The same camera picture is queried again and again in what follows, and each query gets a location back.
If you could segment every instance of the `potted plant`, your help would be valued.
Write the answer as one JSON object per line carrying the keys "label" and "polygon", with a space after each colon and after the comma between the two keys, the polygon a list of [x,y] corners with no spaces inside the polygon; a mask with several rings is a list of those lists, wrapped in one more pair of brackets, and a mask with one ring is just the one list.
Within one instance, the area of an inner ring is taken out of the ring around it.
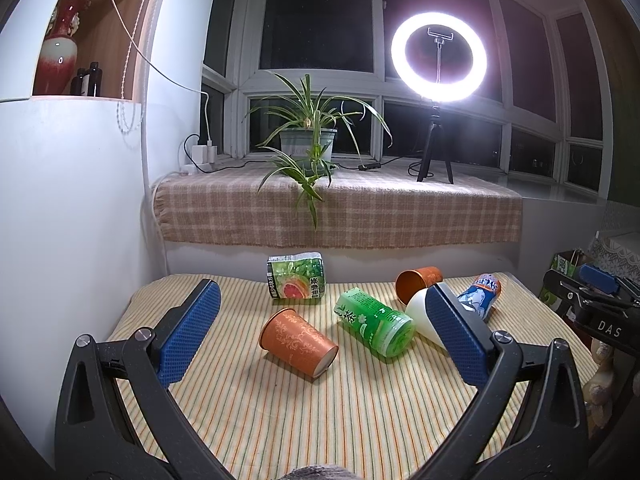
{"label": "potted plant", "polygon": [[[252,108],[249,113],[256,110],[265,109],[267,115],[281,117],[285,123],[271,132],[267,139],[260,146],[271,150],[276,157],[274,163],[276,169],[270,171],[261,181],[258,192],[265,182],[277,173],[282,173],[295,180],[300,187],[300,195],[296,201],[296,208],[301,200],[306,201],[306,205],[311,213],[314,229],[318,228],[318,212],[316,211],[316,200],[322,202],[322,196],[314,189],[316,182],[323,176],[329,179],[331,185],[331,155],[338,121],[342,121],[351,135],[358,156],[360,149],[353,135],[351,126],[351,116],[364,116],[367,110],[382,124],[382,127],[391,137],[391,132],[382,116],[371,105],[351,96],[331,96],[322,98],[324,88],[317,96],[311,93],[311,78],[305,74],[300,80],[302,88],[298,90],[296,86],[284,76],[274,73],[293,93],[293,97],[288,96],[268,96],[264,99],[284,99],[286,106],[265,105]],[[352,101],[362,106],[362,112],[344,112],[338,108],[330,107],[331,101]],[[280,134],[282,150],[267,146],[269,142]]]}

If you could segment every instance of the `orange paper cup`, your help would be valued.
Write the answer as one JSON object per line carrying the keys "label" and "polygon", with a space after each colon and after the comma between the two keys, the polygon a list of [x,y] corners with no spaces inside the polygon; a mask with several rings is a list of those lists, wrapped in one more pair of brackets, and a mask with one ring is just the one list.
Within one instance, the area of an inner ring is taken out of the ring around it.
{"label": "orange paper cup", "polygon": [[419,290],[442,281],[442,272],[438,267],[404,270],[396,278],[396,296],[407,305]]}
{"label": "orange paper cup", "polygon": [[334,362],[338,345],[319,333],[292,308],[284,308],[265,323],[258,344],[287,364],[312,376]]}

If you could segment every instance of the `tripod leg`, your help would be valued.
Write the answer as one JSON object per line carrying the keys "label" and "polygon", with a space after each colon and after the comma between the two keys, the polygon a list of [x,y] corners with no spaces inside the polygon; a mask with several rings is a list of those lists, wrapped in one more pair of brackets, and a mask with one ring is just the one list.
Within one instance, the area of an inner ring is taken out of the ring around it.
{"label": "tripod leg", "polygon": [[438,134],[440,136],[440,142],[442,143],[442,154],[444,156],[444,165],[447,167],[449,183],[453,184],[453,171],[451,171],[451,158],[449,156],[449,139],[444,135],[442,124],[438,125]]}
{"label": "tripod leg", "polygon": [[431,133],[436,125],[430,121],[427,136],[424,139],[424,149],[422,150],[422,161],[420,163],[420,171],[418,172],[418,182],[422,182],[429,174],[429,166],[431,165],[431,152],[433,151],[433,143],[431,142]]}

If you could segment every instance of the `red and white vase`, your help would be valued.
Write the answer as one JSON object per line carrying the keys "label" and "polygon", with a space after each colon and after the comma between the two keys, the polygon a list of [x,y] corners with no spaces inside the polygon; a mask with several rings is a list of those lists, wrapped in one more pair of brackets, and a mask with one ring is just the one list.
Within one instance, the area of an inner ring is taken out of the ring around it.
{"label": "red and white vase", "polygon": [[72,35],[80,23],[78,12],[91,4],[91,0],[58,0],[53,15],[53,26],[47,32],[33,86],[34,95],[61,95],[76,68],[78,48]]}

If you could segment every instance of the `spider plant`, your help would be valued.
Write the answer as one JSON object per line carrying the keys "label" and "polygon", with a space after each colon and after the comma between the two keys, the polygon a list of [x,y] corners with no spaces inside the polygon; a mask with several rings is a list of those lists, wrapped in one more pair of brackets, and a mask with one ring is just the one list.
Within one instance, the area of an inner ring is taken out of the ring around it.
{"label": "spider plant", "polygon": [[[331,143],[327,143],[324,146],[321,145],[321,132],[324,129],[334,129],[338,125],[338,122],[342,122],[351,136],[351,140],[356,148],[358,157],[360,155],[360,148],[356,137],[353,134],[353,121],[354,116],[360,116],[360,120],[364,118],[364,115],[369,111],[379,122],[382,127],[391,137],[391,132],[385,123],[382,116],[371,105],[362,101],[361,99],[351,96],[331,96],[322,98],[326,88],[322,89],[317,96],[313,96],[311,93],[311,78],[309,74],[300,79],[301,89],[289,81],[286,77],[280,74],[273,73],[282,83],[292,92],[293,96],[267,96],[264,99],[283,99],[286,102],[285,106],[263,105],[253,107],[249,114],[256,110],[265,109],[267,115],[274,115],[284,119],[284,123],[274,129],[267,139],[260,144],[268,150],[275,153],[274,164],[276,169],[270,171],[260,183],[258,192],[262,189],[262,186],[267,180],[277,173],[285,174],[288,177],[295,180],[302,190],[296,201],[296,209],[300,204],[300,201],[304,199],[308,206],[311,218],[314,223],[314,229],[318,228],[318,212],[316,210],[316,201],[323,202],[322,196],[314,189],[316,182],[323,176],[327,176],[329,179],[329,186],[331,185],[331,167],[330,161],[326,160],[325,154]],[[338,110],[337,107],[330,107],[331,101],[340,100],[343,103],[345,101],[351,101],[362,106],[362,111],[345,112],[344,107],[341,106]],[[281,150],[267,146],[273,140],[273,138],[285,130],[286,128],[302,128],[308,130],[310,135],[310,147],[306,150],[306,157],[295,160],[292,156],[287,155]]]}

